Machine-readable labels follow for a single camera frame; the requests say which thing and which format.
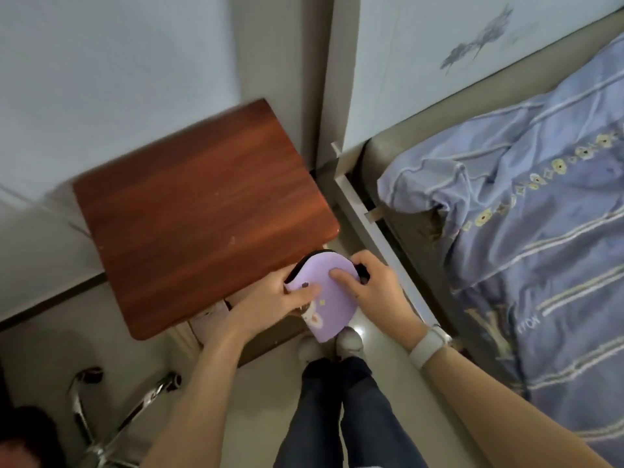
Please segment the white wristwatch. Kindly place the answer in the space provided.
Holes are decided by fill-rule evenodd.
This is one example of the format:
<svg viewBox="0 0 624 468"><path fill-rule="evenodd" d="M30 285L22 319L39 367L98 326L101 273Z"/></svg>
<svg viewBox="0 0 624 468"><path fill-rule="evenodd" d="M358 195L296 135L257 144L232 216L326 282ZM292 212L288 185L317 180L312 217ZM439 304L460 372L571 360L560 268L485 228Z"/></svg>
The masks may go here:
<svg viewBox="0 0 624 468"><path fill-rule="evenodd" d="M424 365L445 346L449 346L452 337L441 328L440 325L430 326L419 343L410 352L410 361L418 370L422 370Z"/></svg>

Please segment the blue striped bedsheet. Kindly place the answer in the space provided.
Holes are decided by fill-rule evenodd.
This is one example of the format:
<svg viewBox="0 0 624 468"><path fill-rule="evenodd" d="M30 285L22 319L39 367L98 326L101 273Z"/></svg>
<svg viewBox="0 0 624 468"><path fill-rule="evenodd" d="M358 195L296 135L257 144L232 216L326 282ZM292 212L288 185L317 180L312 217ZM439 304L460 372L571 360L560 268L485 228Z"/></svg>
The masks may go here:
<svg viewBox="0 0 624 468"><path fill-rule="evenodd" d="M624 444L624 32L549 92L401 153L378 195L444 213L450 292L513 388Z"/></svg>

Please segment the person's right forearm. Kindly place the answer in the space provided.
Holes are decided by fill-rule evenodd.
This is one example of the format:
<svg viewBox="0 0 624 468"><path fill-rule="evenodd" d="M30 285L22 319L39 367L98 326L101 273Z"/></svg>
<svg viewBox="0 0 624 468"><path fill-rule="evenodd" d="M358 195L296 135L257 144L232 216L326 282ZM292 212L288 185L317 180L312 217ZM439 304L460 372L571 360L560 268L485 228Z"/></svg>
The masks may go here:
<svg viewBox="0 0 624 468"><path fill-rule="evenodd" d="M613 468L455 349L442 347L423 370L493 468Z"/></svg>

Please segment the brown wooden nightstand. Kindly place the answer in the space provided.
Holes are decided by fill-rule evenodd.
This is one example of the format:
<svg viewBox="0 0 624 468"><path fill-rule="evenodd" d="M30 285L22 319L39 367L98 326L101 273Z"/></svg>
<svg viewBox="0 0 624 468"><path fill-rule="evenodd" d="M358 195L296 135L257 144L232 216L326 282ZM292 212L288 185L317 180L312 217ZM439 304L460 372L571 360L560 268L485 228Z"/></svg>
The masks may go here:
<svg viewBox="0 0 624 468"><path fill-rule="evenodd" d="M72 189L137 341L229 301L340 231L265 99L100 165Z"/></svg>

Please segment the purple zip pouch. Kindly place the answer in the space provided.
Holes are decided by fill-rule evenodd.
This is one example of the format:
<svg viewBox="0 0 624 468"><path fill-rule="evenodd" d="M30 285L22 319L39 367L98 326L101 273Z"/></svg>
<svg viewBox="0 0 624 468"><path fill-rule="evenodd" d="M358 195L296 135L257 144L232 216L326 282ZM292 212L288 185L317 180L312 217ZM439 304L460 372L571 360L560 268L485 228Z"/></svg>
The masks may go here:
<svg viewBox="0 0 624 468"><path fill-rule="evenodd" d="M285 280L287 292L319 284L318 296L301 308L301 317L319 343L327 343L346 327L354 316L355 298L330 276L333 269L342 269L348 275L366 284L370 278L364 265L355 265L343 255L322 249L309 253L292 268Z"/></svg>

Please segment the person's right white shoe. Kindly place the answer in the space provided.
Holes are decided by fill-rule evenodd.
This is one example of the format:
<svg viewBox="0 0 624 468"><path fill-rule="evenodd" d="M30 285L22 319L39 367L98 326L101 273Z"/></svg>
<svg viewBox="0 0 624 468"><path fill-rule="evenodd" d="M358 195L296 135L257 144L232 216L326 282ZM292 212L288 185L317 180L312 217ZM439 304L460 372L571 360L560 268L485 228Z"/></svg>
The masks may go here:
<svg viewBox="0 0 624 468"><path fill-rule="evenodd" d="M336 359L340 362L355 357L363 361L366 360L363 339L350 326L346 326L339 331L335 338L335 348Z"/></svg>

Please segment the person's left forearm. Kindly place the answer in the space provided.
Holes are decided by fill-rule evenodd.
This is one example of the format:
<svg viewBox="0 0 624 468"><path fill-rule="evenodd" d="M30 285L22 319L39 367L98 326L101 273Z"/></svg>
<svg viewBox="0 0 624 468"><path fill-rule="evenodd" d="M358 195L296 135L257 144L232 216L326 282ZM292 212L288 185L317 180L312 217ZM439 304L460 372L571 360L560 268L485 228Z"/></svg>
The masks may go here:
<svg viewBox="0 0 624 468"><path fill-rule="evenodd" d="M233 380L243 348L262 326L232 313L207 338L189 384L141 468L220 468Z"/></svg>

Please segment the person's left hand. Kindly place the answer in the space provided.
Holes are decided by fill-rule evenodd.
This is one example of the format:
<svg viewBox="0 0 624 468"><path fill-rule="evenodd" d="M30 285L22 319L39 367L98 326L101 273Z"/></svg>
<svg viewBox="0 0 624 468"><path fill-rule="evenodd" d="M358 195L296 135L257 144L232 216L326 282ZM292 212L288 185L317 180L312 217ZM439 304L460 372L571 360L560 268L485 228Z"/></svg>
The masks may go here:
<svg viewBox="0 0 624 468"><path fill-rule="evenodd" d="M261 279L231 310L229 321L246 340L269 329L289 314L301 314L302 307L285 307L285 281L294 265L271 272Z"/></svg>

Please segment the person's white shoe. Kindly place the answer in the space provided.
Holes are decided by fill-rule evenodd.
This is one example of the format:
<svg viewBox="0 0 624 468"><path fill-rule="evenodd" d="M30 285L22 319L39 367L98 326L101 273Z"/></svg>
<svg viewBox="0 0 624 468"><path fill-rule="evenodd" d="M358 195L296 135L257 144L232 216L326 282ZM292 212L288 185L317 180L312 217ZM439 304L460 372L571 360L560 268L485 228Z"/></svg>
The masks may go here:
<svg viewBox="0 0 624 468"><path fill-rule="evenodd" d="M336 359L340 362L355 357L363 361L366 360L363 339L350 326L346 326L339 331L335 338L335 348Z"/></svg>
<svg viewBox="0 0 624 468"><path fill-rule="evenodd" d="M308 364L325 358L323 346L312 335L306 335L298 344L298 359L306 368Z"/></svg>

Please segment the person's right hand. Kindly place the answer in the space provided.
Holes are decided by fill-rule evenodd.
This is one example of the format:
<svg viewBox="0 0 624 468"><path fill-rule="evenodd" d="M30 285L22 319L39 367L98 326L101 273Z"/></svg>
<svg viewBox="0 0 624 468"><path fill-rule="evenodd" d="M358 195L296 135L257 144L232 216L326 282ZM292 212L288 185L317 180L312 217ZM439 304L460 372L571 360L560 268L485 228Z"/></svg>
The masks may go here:
<svg viewBox="0 0 624 468"><path fill-rule="evenodd" d="M363 298L356 298L362 313L381 332L411 351L425 337L428 327L410 306L396 273L368 250L351 261L364 265L370 278Z"/></svg>

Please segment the person's left white shoe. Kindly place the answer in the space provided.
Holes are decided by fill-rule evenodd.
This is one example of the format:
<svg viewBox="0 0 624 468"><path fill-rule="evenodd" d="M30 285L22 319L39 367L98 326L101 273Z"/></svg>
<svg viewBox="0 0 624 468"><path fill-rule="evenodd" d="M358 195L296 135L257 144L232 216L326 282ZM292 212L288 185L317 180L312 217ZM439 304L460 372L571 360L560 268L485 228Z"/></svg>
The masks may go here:
<svg viewBox="0 0 624 468"><path fill-rule="evenodd" d="M306 368L308 364L325 358L323 346L312 335L306 335L298 344L298 359Z"/></svg>

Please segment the person's legs in jeans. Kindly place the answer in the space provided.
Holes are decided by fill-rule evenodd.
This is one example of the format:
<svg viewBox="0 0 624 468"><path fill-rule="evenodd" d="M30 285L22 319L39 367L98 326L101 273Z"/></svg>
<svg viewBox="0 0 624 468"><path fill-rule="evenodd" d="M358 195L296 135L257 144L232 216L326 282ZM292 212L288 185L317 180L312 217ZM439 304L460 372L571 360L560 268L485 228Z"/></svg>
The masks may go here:
<svg viewBox="0 0 624 468"><path fill-rule="evenodd" d="M297 409L273 468L428 468L367 363L307 364Z"/></svg>

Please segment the grey bed frame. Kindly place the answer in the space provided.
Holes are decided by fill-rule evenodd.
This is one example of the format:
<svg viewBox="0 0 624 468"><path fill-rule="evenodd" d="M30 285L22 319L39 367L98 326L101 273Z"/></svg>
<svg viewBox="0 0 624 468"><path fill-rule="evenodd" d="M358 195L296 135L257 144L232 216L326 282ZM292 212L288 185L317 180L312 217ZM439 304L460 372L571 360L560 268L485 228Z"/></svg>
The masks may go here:
<svg viewBox="0 0 624 468"><path fill-rule="evenodd" d="M508 107L554 88L624 32L624 0L616 1L620 4L613 13L566 36L558 35L553 42L533 49L513 63L507 62L490 75L479 74L464 88L457 88L426 109L392 123L346 153L341 151L339 141L329 143L324 136L319 140L319 156L325 162L318 160L317 166L332 171L337 186L333 198L338 200L362 242L376 253L386 247L400 262L399 268L407 273L408 288L413 288L422 301L417 309L429 312L427 321L436 319L441 323L464 343L477 365L495 377L503 372L476 331L461 322L442 271L442 214L391 211L381 203L376 181L395 157L434 134L477 114Z"/></svg>

